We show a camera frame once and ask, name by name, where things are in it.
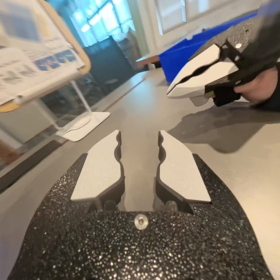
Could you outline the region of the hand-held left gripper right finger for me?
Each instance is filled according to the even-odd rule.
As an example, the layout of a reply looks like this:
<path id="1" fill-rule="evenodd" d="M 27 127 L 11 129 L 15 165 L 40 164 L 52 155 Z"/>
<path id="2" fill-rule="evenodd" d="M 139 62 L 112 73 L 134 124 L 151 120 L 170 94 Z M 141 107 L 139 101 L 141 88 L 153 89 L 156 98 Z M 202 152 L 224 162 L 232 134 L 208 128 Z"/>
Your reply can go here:
<path id="1" fill-rule="evenodd" d="M 158 147 L 155 193 L 160 201 L 164 205 L 174 202 L 177 208 L 190 208 L 191 203 L 211 204 L 193 153 L 166 131 L 159 131 Z"/>

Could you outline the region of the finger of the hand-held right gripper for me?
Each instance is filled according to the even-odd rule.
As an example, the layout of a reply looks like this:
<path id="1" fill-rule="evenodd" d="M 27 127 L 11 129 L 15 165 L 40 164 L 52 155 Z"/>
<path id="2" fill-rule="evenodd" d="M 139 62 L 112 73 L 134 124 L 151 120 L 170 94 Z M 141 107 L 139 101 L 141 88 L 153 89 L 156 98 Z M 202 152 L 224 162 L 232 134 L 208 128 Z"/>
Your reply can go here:
<path id="1" fill-rule="evenodd" d="M 238 69 L 232 61 L 214 61 L 207 64 L 190 61 L 183 66 L 170 84 L 167 97 L 180 99 L 186 96 L 203 95 L 207 84 L 226 77 Z"/>
<path id="2" fill-rule="evenodd" d="M 211 65 L 217 61 L 220 56 L 220 51 L 220 47 L 218 47 L 216 44 L 213 44 L 205 51 L 201 52 L 196 57 L 188 61 L 175 77 L 175 84 L 177 85 L 184 78 L 191 76 L 199 68 Z"/>

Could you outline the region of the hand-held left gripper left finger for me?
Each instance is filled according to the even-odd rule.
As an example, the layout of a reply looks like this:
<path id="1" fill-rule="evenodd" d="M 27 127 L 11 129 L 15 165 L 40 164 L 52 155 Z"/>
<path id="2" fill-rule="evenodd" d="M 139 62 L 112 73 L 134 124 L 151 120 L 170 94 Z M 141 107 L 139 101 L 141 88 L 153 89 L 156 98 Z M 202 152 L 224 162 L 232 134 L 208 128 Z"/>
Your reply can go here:
<path id="1" fill-rule="evenodd" d="M 115 130 L 88 151 L 71 201 L 93 202 L 96 208 L 117 208 L 124 191 L 121 131 Z"/>

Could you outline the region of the blue plastic bin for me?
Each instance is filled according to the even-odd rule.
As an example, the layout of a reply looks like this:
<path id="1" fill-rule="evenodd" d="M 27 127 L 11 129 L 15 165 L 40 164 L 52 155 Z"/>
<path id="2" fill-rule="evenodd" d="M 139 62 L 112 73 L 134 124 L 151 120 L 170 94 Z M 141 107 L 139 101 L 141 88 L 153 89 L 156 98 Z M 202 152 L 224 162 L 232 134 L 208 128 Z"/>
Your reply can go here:
<path id="1" fill-rule="evenodd" d="M 174 46 L 158 55 L 167 82 L 172 82 L 189 58 L 208 40 L 245 20 L 256 16 L 257 10 L 248 12 L 234 20 L 194 34 L 191 39 L 184 38 Z"/>

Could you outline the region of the person's right forearm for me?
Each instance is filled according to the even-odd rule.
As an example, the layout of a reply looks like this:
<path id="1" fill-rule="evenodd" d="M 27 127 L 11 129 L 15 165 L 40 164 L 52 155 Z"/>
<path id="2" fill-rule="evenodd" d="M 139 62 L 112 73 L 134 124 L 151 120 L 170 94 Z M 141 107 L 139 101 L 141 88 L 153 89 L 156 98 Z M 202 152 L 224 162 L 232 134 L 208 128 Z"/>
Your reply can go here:
<path id="1" fill-rule="evenodd" d="M 269 99 L 262 103 L 252 105 L 251 108 L 262 111 L 280 111 L 280 62 L 277 62 L 276 67 L 278 71 L 278 82 L 275 91 Z"/>

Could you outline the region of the person's right hand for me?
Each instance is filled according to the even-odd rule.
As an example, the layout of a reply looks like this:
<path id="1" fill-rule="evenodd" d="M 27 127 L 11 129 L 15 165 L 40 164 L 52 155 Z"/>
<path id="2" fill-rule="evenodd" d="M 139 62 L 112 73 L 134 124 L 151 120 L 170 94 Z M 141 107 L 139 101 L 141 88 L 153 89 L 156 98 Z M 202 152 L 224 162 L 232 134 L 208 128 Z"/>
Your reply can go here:
<path id="1" fill-rule="evenodd" d="M 257 77 L 246 84 L 235 86 L 234 92 L 240 94 L 252 104 L 262 103 L 268 100 L 274 93 L 278 84 L 277 67 L 261 72 Z"/>

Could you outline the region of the bright window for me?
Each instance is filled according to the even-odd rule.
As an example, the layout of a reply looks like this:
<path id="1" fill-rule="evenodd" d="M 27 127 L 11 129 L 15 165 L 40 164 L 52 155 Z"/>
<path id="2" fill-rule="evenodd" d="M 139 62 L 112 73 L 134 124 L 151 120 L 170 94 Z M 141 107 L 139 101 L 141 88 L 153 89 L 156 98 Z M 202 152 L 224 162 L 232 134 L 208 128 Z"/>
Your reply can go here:
<path id="1" fill-rule="evenodd" d="M 126 0 L 49 0 L 82 47 L 121 41 L 135 26 Z"/>
<path id="2" fill-rule="evenodd" d="M 160 35 L 176 29 L 210 9 L 209 0 L 155 0 Z"/>

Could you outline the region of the dark cabinet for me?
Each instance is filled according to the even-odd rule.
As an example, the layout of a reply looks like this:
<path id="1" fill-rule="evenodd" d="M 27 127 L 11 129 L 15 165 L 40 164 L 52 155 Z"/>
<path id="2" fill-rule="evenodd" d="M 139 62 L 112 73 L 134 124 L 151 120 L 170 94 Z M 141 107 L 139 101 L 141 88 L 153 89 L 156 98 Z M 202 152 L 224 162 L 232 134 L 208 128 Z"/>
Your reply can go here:
<path id="1" fill-rule="evenodd" d="M 90 73 L 106 93 L 117 89 L 134 75 L 148 71 L 148 66 L 133 68 L 112 36 L 83 50 L 91 62 Z"/>

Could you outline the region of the sign stand with white base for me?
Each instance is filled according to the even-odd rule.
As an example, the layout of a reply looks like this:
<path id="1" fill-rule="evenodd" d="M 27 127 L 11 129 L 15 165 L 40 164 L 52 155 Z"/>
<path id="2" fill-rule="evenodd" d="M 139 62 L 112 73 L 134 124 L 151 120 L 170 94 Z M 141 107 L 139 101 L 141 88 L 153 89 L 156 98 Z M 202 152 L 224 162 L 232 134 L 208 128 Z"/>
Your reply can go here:
<path id="1" fill-rule="evenodd" d="M 46 1 L 0 1 L 1 113 L 15 111 L 71 84 L 86 112 L 57 135 L 77 142 L 109 116 L 92 112 L 76 80 L 91 62 L 64 21 Z"/>

